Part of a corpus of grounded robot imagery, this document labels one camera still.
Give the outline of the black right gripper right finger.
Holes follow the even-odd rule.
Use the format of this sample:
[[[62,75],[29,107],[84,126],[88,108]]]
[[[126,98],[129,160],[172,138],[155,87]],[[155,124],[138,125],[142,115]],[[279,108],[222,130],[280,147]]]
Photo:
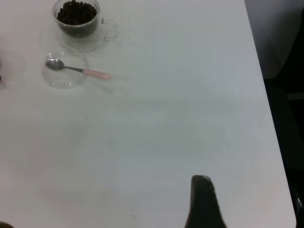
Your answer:
[[[186,228],[225,228],[211,179],[204,175],[191,178],[190,212]]]

